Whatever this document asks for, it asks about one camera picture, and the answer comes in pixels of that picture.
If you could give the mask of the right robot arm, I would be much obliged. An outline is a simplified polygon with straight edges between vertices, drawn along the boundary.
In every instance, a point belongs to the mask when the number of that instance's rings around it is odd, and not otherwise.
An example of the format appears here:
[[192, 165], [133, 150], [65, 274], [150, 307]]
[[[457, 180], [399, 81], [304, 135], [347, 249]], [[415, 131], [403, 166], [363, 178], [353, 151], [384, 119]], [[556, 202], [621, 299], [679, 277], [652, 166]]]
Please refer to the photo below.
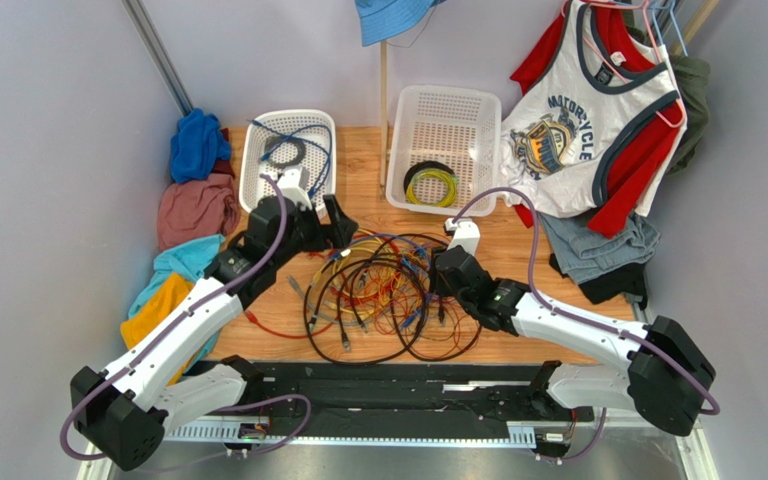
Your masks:
[[710, 393], [714, 366], [671, 318], [642, 323], [575, 308], [526, 283], [492, 277], [460, 246], [434, 250], [432, 272], [434, 289], [482, 327], [593, 359], [586, 366], [553, 361], [538, 378], [539, 392], [563, 408], [635, 411], [675, 436], [689, 435], [700, 416], [719, 412]]

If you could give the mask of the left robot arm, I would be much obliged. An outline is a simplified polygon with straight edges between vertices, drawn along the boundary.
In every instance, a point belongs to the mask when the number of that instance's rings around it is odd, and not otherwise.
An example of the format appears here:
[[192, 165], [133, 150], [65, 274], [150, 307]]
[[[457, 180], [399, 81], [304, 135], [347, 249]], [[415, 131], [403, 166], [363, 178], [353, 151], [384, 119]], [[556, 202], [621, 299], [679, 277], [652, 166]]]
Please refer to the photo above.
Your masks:
[[301, 253], [348, 247], [358, 224], [335, 196], [324, 198], [328, 220], [312, 207], [282, 195], [261, 200], [246, 229], [218, 253], [188, 296], [144, 339], [99, 371], [85, 366], [70, 381], [72, 411], [60, 445], [72, 458], [75, 429], [123, 471], [142, 466], [164, 438], [199, 417], [235, 407], [261, 374], [231, 356], [187, 380], [175, 381], [188, 361], [227, 323], [276, 281], [278, 271]]

